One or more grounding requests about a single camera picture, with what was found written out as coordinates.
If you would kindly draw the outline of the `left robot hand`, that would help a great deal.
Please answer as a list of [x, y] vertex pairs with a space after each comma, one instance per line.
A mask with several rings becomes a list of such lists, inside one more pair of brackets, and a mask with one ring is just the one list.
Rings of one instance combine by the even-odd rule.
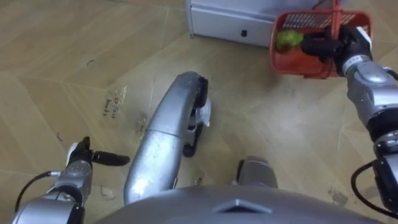
[[106, 151], [94, 151], [90, 148], [90, 137], [84, 137], [80, 142], [71, 145], [68, 156], [67, 166], [76, 161], [84, 161], [92, 166], [92, 163], [104, 166], [125, 166], [130, 162], [129, 156], [119, 155]]

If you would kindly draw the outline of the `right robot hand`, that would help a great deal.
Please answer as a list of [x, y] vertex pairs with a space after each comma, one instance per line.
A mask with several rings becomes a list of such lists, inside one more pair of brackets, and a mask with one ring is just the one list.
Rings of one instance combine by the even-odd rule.
[[343, 64], [351, 57], [359, 55], [373, 59], [371, 38], [362, 27], [341, 25], [337, 39], [331, 38], [331, 27], [327, 27], [322, 32], [305, 34], [300, 45], [303, 53], [318, 57], [321, 62], [332, 58], [341, 77]]

